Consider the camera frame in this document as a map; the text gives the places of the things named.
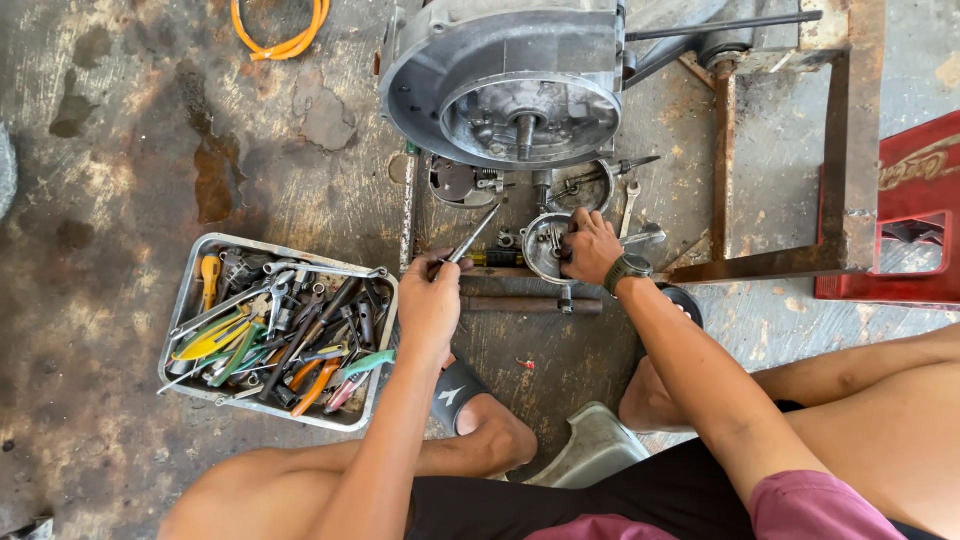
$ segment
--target man's right hand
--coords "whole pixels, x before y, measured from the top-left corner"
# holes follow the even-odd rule
[[[613,233],[613,224],[600,212],[579,208],[570,217],[570,232],[564,244],[573,252],[572,261],[561,265],[561,272],[574,280],[602,285],[613,264],[623,255],[623,246]]]

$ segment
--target orange hose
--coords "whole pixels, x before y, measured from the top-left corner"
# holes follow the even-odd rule
[[[253,51],[250,54],[252,61],[267,59],[287,60],[302,53],[310,46],[310,43],[313,42],[313,38],[316,37],[317,32],[320,31],[320,27],[326,22],[328,13],[330,13],[330,0],[313,0],[313,20],[310,21],[310,28],[307,28],[300,33],[299,36],[289,41],[285,41],[269,49],[264,49],[254,43],[247,34],[247,31],[243,28],[243,21],[240,20],[240,0],[230,0],[230,14],[233,18],[233,28],[236,29],[237,35],[243,39],[243,42]]]

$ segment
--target yellow screwdriver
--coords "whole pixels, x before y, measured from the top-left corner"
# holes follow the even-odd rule
[[[220,257],[216,254],[204,255],[204,261],[200,265],[200,273],[204,276],[204,311],[210,311],[213,307],[213,299],[217,297]]]

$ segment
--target rusty metal frame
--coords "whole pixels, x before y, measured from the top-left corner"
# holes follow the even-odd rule
[[[717,150],[723,150],[724,155],[722,160],[717,157],[718,170],[714,175],[714,209],[719,209],[714,218],[714,259],[677,268],[672,282],[832,276],[867,272],[874,265],[886,2],[802,0],[801,8],[824,10],[825,17],[801,25],[799,47],[728,53],[734,59],[733,73],[725,83],[721,81],[723,73],[717,73]],[[729,258],[734,125],[729,111],[735,110],[733,75],[815,71],[828,63],[832,71],[820,187],[820,243]]]

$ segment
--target oil stain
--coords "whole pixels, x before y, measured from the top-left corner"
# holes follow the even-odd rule
[[[80,134],[80,128],[90,117],[93,110],[100,107],[91,105],[82,95],[74,94],[77,86],[77,71],[71,69],[63,79],[63,99],[57,118],[50,124],[50,135],[60,138],[73,138]]]
[[[213,113],[206,101],[206,77],[197,72],[192,61],[177,65],[180,98],[186,107],[187,121],[201,137],[193,155],[197,168],[194,195],[200,215],[198,223],[218,223],[240,208],[243,195],[240,185],[247,180],[240,171],[240,142],[234,134],[213,133]]]
[[[110,54],[111,44],[107,29],[97,26],[77,39],[73,50],[73,63],[84,69],[100,67],[97,59]]]
[[[57,227],[57,246],[62,252],[81,250],[93,241],[93,226],[72,219],[64,219]]]

